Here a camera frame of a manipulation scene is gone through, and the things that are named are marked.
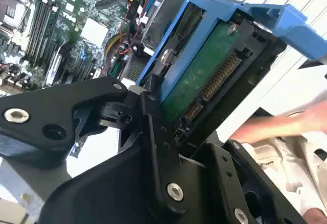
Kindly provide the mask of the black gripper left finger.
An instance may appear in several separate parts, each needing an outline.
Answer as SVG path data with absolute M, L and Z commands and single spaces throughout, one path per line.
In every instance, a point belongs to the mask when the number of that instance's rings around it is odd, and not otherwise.
M 1 98 L 1 156 L 34 169 L 55 171 L 76 142 L 108 128 L 120 131 L 121 152 L 133 145 L 177 152 L 159 98 L 140 86 L 127 88 L 114 78 Z

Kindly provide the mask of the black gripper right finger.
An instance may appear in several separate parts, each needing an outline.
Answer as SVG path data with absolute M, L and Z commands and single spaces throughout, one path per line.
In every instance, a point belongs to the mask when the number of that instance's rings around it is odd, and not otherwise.
M 243 146 L 203 146 L 220 223 L 305 223 Z

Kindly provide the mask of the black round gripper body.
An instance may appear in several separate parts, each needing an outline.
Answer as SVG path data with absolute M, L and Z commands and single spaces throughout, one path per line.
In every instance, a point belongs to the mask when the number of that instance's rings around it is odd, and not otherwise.
M 39 223 L 224 223 L 209 168 L 133 145 L 58 187 Z

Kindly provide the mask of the person's hand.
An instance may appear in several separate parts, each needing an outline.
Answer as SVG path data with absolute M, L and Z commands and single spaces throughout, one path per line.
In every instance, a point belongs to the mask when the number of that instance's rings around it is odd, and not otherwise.
M 255 143 L 268 138 L 297 136 L 308 132 L 326 132 L 326 100 L 305 108 L 293 116 L 250 118 L 231 136 L 240 143 Z

